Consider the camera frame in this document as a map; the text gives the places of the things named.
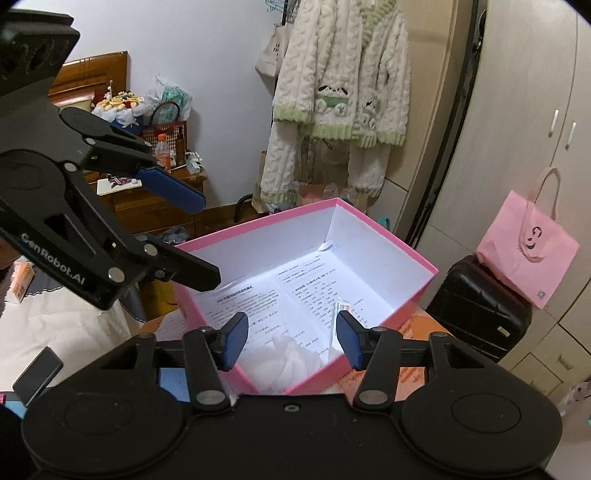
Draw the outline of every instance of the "wardrobe door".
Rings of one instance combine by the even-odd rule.
[[[546,307],[556,319],[566,313],[591,277],[591,27],[580,17],[578,27],[573,93],[553,166],[562,176],[558,223],[580,248]]]
[[[527,195],[552,161],[573,80],[576,17],[564,0],[488,2],[474,93],[430,218],[471,251],[508,193]]]

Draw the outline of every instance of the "open cardboard box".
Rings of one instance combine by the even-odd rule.
[[[398,329],[437,269],[396,236],[340,199],[243,223],[180,245],[214,265],[222,285],[199,293],[174,284],[195,328],[249,317],[245,349],[289,335],[318,352],[325,366],[285,394],[319,394],[351,371],[344,355],[329,362],[335,302],[353,305],[366,327]],[[225,380],[237,393],[257,388],[237,366]]]

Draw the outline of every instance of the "blue gripper pad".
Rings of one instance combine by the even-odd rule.
[[[187,213],[202,212],[206,206],[203,194],[175,179],[161,167],[142,169],[135,178],[141,180],[144,188]]]
[[[349,325],[342,313],[339,313],[336,318],[336,336],[351,368],[360,369],[363,364],[363,354],[359,334]]]
[[[239,322],[228,332],[222,361],[227,368],[236,365],[238,357],[248,340],[248,316],[243,313]]]

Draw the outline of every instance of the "white knit sweater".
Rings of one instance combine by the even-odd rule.
[[[402,145],[408,33],[395,0],[302,0],[274,99],[275,121],[326,140]]]

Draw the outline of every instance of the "paper bag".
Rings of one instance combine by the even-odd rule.
[[[552,213],[536,206],[544,182],[558,177]],[[556,222],[560,172],[542,173],[527,199],[510,192],[495,221],[476,250],[478,260],[505,285],[543,309],[579,249],[579,244]]]

